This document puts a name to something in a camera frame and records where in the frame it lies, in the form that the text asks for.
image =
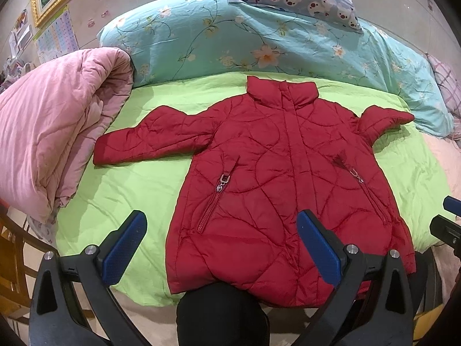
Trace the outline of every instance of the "light blue quilt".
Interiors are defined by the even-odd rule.
[[[157,0],[115,18],[98,38],[131,55],[136,87],[242,70],[326,78],[397,94],[420,130],[448,135],[453,118],[427,60],[360,24],[363,34],[227,0]]]

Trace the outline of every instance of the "red jacket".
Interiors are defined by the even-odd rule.
[[[221,280],[273,305],[322,305],[332,287],[296,232],[304,209],[365,253],[397,249],[414,272],[409,230],[372,150],[413,115],[371,106],[358,118],[318,96],[313,82],[250,76],[246,94],[202,113],[160,106],[98,139],[95,165],[195,154],[167,236],[171,293]]]

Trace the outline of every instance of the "blue gripper pad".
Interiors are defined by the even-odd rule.
[[[338,257],[335,249],[330,245],[330,243],[333,242],[337,245],[335,247],[338,247],[339,245],[342,245],[340,240],[333,232],[326,230],[311,211],[307,210],[299,212],[296,225],[298,228],[298,234],[317,266],[323,280],[335,287],[338,286],[342,277],[343,264],[341,261],[342,259]]]
[[[107,286],[119,283],[147,232],[146,215],[133,211],[118,230],[110,232],[99,246],[97,265]]]
[[[453,198],[452,196],[447,196],[443,200],[443,209],[453,213],[456,216],[461,217],[461,201]]]

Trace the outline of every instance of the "jacket sleeve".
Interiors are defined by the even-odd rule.
[[[95,165],[155,159],[175,153],[203,150],[227,118],[232,98],[207,110],[187,115],[169,106],[151,111],[136,127],[104,134],[95,144]]]
[[[405,125],[414,120],[414,115],[391,108],[372,105],[359,118],[358,133],[372,146],[388,129]]]

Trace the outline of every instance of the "pocket zipper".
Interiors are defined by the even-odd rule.
[[[379,204],[379,201],[377,201],[375,199],[375,196],[373,195],[373,193],[367,188],[363,178],[359,175],[359,173],[357,173],[357,171],[354,168],[350,169],[349,173],[352,174],[359,181],[360,187],[362,188],[362,190],[365,193],[366,197],[370,201],[373,209],[378,214],[378,216],[381,218],[381,220],[384,223],[387,223],[388,219],[386,217],[386,212],[382,210],[381,205]]]
[[[216,191],[214,194],[213,199],[211,200],[211,203],[207,206],[207,209],[205,210],[205,213],[200,219],[199,225],[197,226],[197,233],[201,234],[203,233],[203,230],[205,226],[207,226],[207,223],[211,217],[211,214],[213,213],[213,210],[216,208],[218,205],[218,201],[221,197],[221,194],[223,193],[223,190],[227,183],[229,182],[231,176],[228,175],[226,176],[223,174],[220,178],[220,183],[216,186]]]

